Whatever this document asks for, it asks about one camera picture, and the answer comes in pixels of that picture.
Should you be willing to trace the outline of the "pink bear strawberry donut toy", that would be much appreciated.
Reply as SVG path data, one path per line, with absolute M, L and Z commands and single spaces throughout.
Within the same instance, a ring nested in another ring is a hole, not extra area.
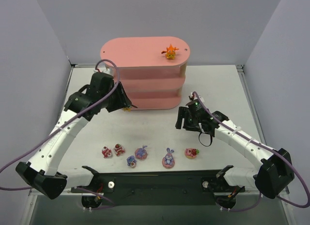
M 185 157 L 188 159 L 195 159 L 199 155 L 200 151 L 198 149 L 189 148 L 185 149 Z

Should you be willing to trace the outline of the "red white cake toy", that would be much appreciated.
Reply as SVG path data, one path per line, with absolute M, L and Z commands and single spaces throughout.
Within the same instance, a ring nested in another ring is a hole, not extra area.
M 112 157 L 112 151 L 106 146 L 104 146 L 102 148 L 101 152 L 102 152 L 102 155 L 104 158 L 111 158 Z

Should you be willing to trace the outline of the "small purple bunny toy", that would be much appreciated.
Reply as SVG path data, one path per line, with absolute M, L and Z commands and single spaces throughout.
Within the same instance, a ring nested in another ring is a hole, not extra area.
M 131 168 L 135 168 L 136 167 L 136 164 L 137 164 L 137 161 L 135 159 L 135 156 L 129 156 L 127 159 L 126 159 L 126 162 L 127 162 L 127 165 Z

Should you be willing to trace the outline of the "black bat creature toy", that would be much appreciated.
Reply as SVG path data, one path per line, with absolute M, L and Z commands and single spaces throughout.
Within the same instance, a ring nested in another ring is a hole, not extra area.
M 122 110 L 125 111 L 125 112 L 130 112 L 131 109 L 132 109 L 132 107 L 124 107 L 124 108 L 122 108 Z

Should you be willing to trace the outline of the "orange spiky creature toy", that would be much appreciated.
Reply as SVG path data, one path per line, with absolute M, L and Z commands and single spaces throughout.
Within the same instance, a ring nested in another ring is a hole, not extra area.
M 170 46 L 167 47 L 166 50 L 163 50 L 161 54 L 164 54 L 167 59 L 173 60 L 175 59 L 177 50 L 179 50 L 177 47 L 173 47 L 172 44 L 170 44 Z

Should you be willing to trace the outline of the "strawberry cake bear toy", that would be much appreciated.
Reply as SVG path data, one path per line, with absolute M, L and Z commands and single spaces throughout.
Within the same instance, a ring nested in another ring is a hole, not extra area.
M 113 148 L 113 151 L 116 154 L 116 156 L 120 156 L 125 153 L 125 149 L 121 144 L 116 144 Z

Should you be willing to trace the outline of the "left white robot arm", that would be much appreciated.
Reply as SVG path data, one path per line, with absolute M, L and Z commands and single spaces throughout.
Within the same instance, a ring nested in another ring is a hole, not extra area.
M 88 166 L 59 171 L 63 156 L 78 133 L 101 109 L 113 112 L 131 105 L 118 78 L 94 73 L 90 84 L 68 98 L 50 138 L 27 162 L 19 162 L 16 172 L 29 186 L 50 199 L 57 198 L 64 189 L 89 186 L 97 180 L 98 172 Z

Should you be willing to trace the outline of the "pink three-tier shelf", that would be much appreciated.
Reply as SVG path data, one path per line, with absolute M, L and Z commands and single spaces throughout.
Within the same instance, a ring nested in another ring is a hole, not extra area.
M 167 59 L 163 50 L 177 47 L 175 59 Z M 102 59 L 113 61 L 120 71 L 123 88 L 138 110 L 172 109 L 182 98 L 189 45 L 173 36 L 125 37 L 106 42 Z

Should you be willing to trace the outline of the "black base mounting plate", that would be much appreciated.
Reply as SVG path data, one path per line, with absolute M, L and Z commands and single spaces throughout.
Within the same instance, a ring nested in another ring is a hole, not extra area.
M 229 186 L 218 170 L 131 172 L 96 174 L 89 186 L 72 188 L 83 193 L 85 207 L 116 206 L 200 206 L 214 205 L 216 195 L 244 192 Z

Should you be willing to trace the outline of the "blue bunny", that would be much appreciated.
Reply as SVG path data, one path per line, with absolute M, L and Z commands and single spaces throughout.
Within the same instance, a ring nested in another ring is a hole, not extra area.
M 166 150 L 167 150 L 167 154 L 162 159 L 162 165 L 166 169 L 170 169 L 170 168 L 173 168 L 175 165 L 175 160 L 172 155 L 174 153 L 174 150 L 171 150 L 170 148 L 167 148 Z

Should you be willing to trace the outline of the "purple bunny donut toy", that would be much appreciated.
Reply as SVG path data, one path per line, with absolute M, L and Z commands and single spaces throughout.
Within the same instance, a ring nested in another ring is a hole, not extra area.
M 136 149 L 135 157 L 139 160 L 145 160 L 147 158 L 147 150 L 145 149 L 147 146 L 143 145 L 141 148 Z

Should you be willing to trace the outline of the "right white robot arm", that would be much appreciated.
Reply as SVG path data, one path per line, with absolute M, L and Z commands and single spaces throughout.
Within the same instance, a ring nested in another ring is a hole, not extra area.
M 178 108 L 175 127 L 219 139 L 252 163 L 253 168 L 230 165 L 222 169 L 217 178 L 228 186 L 257 188 L 264 196 L 274 199 L 295 178 L 289 168 L 292 161 L 288 151 L 263 146 L 221 112 L 206 112 L 198 100 Z

